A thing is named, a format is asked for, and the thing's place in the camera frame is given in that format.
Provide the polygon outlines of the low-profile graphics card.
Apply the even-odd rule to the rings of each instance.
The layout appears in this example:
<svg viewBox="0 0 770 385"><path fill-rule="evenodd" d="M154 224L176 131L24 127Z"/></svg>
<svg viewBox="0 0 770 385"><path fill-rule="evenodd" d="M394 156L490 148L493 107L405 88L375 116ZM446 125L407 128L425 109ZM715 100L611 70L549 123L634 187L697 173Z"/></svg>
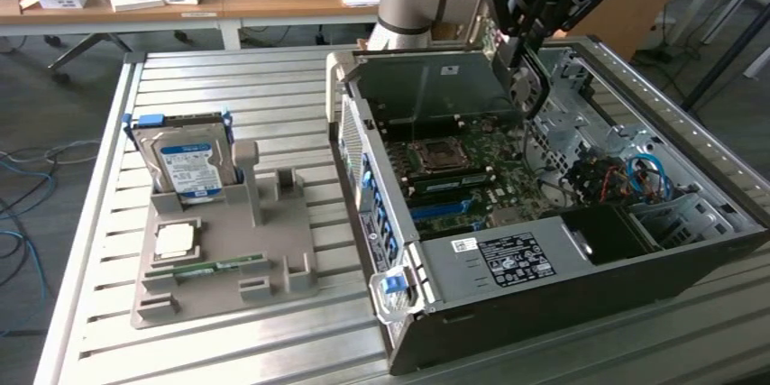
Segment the low-profile graphics card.
<svg viewBox="0 0 770 385"><path fill-rule="evenodd" d="M533 120L551 92L551 78L538 57L541 43L509 37L487 12L477 13L466 42L481 48L505 90L507 101L526 120Z"/></svg>

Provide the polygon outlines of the black slanted pole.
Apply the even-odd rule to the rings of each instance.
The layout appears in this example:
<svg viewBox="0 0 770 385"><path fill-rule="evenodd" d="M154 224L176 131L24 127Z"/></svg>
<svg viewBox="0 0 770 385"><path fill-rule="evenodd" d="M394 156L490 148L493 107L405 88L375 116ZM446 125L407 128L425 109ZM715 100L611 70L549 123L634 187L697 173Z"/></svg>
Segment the black slanted pole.
<svg viewBox="0 0 770 385"><path fill-rule="evenodd" d="M714 66L707 71L706 75L703 76L702 80L691 90L691 92L685 97L679 108L689 112L698 101L705 96L706 91L715 83L723 72L726 71L727 67L735 60L735 58L741 55L743 50L746 49L748 45L753 41L754 37L764 29L766 24L770 22L770 3L765 6L764 10L760 12L757 17L753 19L752 23L741 33L738 39L734 41L731 46L729 47L727 51L717 60Z"/></svg>

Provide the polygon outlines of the CPU socket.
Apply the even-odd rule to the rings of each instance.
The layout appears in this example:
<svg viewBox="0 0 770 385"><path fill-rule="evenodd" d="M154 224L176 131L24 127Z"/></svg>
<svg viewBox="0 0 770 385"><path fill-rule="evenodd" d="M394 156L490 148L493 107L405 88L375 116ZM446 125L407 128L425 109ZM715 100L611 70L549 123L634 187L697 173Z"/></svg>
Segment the CPU socket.
<svg viewBox="0 0 770 385"><path fill-rule="evenodd" d="M418 141L414 150L429 173L463 169L470 164L461 142L454 137Z"/></svg>

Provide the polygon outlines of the green motherboard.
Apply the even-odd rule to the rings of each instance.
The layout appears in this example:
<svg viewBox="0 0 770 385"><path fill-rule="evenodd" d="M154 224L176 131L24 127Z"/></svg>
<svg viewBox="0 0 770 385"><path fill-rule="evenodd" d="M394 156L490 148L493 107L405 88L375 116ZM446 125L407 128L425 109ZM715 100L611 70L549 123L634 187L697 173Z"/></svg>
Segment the green motherboard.
<svg viewBox="0 0 770 385"><path fill-rule="evenodd" d="M409 210L465 199L473 200L469 212L423 220L413 220L423 241L466 234L538 219L543 213L567 203L565 191L557 197L545 194L545 185L537 177L549 168L530 168L523 161L522 130L498 115L474 118L457 116L442 122L402 124L382 130L385 149ZM425 171L414 143L454 137L469 157L469 166L435 173ZM427 176L465 175L479 172L495 174L495 180L475 188L426 195L410 194L411 181Z"/></svg>

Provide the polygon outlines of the green RAM stick white label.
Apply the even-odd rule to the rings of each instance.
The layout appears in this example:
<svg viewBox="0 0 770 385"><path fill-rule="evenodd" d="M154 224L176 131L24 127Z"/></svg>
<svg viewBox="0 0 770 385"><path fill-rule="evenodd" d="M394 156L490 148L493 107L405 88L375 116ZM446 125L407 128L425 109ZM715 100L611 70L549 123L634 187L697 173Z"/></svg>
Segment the green RAM stick white label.
<svg viewBox="0 0 770 385"><path fill-rule="evenodd" d="M491 172L427 176L411 181L410 194L415 196L454 191L463 188L475 188L490 184L494 180L495 174Z"/></svg>

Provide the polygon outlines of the blue expansion slot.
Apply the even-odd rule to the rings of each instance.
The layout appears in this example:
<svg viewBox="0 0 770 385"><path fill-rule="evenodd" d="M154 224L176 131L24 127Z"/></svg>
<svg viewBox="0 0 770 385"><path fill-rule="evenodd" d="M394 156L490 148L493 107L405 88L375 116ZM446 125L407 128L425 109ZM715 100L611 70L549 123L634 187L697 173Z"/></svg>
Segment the blue expansion slot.
<svg viewBox="0 0 770 385"><path fill-rule="evenodd" d="M410 210L410 216L414 220L423 220L453 215L463 215L469 212L471 205L473 200L465 199L459 201L418 206Z"/></svg>

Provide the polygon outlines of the metal disk bay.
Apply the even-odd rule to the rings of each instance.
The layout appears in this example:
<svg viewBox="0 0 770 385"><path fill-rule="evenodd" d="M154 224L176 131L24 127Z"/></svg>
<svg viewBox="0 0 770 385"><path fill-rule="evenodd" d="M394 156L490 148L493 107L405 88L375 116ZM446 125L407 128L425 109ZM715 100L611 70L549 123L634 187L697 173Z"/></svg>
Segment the metal disk bay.
<svg viewBox="0 0 770 385"><path fill-rule="evenodd" d="M731 223L717 207L695 193L667 202L633 205L630 213L663 249L741 231L739 226Z"/></svg>

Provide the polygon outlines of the grey power supply unit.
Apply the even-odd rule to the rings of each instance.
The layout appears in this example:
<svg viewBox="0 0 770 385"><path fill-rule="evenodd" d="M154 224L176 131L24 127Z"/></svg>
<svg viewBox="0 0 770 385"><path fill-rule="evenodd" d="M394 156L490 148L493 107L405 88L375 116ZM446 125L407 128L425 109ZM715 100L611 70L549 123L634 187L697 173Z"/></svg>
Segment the grey power supply unit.
<svg viewBox="0 0 770 385"><path fill-rule="evenodd" d="M442 309L581 277L595 249L554 216L422 243L422 263Z"/></svg>

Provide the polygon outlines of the hard disk with blue caddy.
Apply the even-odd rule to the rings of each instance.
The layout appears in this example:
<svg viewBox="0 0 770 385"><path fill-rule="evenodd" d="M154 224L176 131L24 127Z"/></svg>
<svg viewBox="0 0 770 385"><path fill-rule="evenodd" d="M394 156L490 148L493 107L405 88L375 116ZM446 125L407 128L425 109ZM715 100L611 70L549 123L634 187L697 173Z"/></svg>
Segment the hard disk with blue caddy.
<svg viewBox="0 0 770 385"><path fill-rule="evenodd" d="M152 177L152 192L184 205L212 201L242 182L234 163L231 113L122 116L123 131Z"/></svg>

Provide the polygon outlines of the open black PC case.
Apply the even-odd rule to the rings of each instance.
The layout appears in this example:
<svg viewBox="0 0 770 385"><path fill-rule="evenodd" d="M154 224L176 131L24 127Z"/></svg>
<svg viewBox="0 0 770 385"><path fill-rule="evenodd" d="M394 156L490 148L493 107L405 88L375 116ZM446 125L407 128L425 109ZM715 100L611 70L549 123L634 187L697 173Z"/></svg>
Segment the open black PC case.
<svg viewBox="0 0 770 385"><path fill-rule="evenodd" d="M533 120L507 101L481 48L340 50L326 60L330 139L387 367L402 375L678 296L719 266L770 243L770 180L725 148L597 40L547 43L551 92ZM442 309L382 130L498 115L522 130L525 164L559 216L595 249L595 271ZM695 193L741 231L659 247L630 206ZM410 288L385 294L386 276Z"/></svg>

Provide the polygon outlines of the grey plastic parts rack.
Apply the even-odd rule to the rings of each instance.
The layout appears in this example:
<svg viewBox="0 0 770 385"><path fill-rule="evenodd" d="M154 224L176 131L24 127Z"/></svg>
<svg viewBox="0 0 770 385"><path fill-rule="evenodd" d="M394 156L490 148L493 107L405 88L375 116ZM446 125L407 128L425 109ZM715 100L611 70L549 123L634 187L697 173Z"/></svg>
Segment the grey plastic parts rack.
<svg viewBox="0 0 770 385"><path fill-rule="evenodd" d="M234 162L244 179L223 196L183 206L171 194L154 194L144 229L131 324L143 329L318 294L319 269L303 179L291 166L256 174L259 147L239 141ZM160 259L156 235L166 225L190 224L194 245L186 256ZM195 277L146 278L150 270L262 253L239 268Z"/></svg>

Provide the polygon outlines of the grey castor table leg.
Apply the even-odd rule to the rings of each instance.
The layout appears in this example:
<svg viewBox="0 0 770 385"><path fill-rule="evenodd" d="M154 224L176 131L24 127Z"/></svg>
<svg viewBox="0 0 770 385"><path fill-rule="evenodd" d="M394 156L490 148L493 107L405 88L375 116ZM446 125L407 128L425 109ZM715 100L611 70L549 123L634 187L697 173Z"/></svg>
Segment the grey castor table leg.
<svg viewBox="0 0 770 385"><path fill-rule="evenodd" d="M70 75L62 72L60 69L102 41L114 43L124 53L132 52L131 47L115 33L88 34L86 38L71 49L68 49L47 67L51 73L51 79L56 84L66 85L70 82Z"/></svg>

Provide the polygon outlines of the silver CPU chip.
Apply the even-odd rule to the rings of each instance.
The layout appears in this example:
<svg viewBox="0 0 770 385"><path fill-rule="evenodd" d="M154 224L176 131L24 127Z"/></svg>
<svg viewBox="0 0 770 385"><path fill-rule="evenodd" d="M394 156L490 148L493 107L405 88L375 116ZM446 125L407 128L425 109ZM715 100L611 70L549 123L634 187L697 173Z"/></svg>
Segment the silver CPU chip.
<svg viewBox="0 0 770 385"><path fill-rule="evenodd" d="M154 254L160 259L186 256L194 245L195 228L190 224L163 226L156 235Z"/></svg>

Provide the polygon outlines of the wooden desk white frame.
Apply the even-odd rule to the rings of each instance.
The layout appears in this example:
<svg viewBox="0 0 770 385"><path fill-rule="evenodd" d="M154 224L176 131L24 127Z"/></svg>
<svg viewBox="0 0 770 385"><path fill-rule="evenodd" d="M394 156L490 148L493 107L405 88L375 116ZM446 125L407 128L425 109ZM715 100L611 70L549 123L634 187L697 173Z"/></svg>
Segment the wooden desk white frame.
<svg viewBox="0 0 770 385"><path fill-rule="evenodd" d="M216 29L228 50L240 48L239 29L250 26L373 23L378 7L350 7L342 0L202 0L116 13L110 0L88 0L82 9L23 10L0 0L0 36Z"/></svg>

